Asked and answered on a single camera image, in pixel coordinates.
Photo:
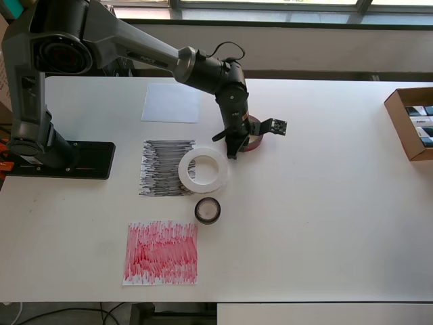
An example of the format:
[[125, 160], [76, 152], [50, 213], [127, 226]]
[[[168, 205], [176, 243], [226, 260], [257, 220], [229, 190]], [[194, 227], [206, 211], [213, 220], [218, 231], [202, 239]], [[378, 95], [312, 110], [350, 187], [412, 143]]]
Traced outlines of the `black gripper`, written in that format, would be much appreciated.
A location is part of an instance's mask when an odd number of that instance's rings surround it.
[[250, 129], [250, 125], [231, 126], [226, 129], [225, 142], [228, 159], [236, 159], [238, 152], [249, 151]]

